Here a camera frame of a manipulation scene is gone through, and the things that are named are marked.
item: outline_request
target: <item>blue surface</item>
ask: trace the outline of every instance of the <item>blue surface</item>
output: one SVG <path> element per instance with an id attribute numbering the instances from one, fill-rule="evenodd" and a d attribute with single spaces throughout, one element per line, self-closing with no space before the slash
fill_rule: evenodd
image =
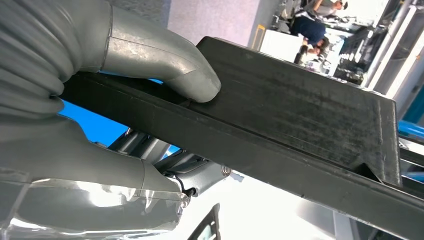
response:
<path id="1" fill-rule="evenodd" d="M 63 101 L 65 108 L 59 114 L 75 120 L 81 126 L 86 137 L 91 142 L 99 142 L 106 146 L 112 144 L 128 127 L 112 121 L 104 116 Z M 175 153 L 179 148 L 171 146 L 166 156 Z"/>
<path id="2" fill-rule="evenodd" d="M 417 124 L 420 122 L 424 114 L 424 87 L 422 87 L 410 107 L 403 116 L 403 121 Z"/>
<path id="3" fill-rule="evenodd" d="M 413 135 L 424 140 L 424 127 L 407 121 L 399 121 L 398 130 L 401 135 Z"/>

